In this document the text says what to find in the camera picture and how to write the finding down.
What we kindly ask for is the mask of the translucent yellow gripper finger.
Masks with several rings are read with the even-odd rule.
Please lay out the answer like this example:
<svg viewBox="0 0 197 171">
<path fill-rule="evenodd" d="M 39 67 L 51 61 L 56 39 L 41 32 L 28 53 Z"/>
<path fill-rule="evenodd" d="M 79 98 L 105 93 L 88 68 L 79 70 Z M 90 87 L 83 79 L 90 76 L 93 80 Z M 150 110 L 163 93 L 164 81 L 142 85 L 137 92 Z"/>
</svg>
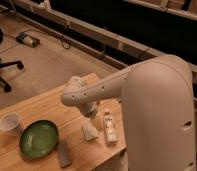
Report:
<svg viewBox="0 0 197 171">
<path fill-rule="evenodd" d="M 94 127 L 98 130 L 101 131 L 103 129 L 102 127 L 102 122 L 101 118 L 99 116 L 95 116 L 91 119 L 91 123 L 94 125 Z"/>
</svg>

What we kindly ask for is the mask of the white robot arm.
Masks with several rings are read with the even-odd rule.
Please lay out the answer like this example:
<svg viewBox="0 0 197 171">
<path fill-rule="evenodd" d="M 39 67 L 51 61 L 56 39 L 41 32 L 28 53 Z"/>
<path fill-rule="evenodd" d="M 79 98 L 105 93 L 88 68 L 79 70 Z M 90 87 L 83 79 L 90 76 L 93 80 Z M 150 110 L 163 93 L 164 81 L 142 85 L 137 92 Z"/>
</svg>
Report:
<svg viewBox="0 0 197 171">
<path fill-rule="evenodd" d="M 129 171 L 197 171 L 192 70 L 175 55 L 136 63 L 91 85 L 71 78 L 61 101 L 121 99 Z"/>
</svg>

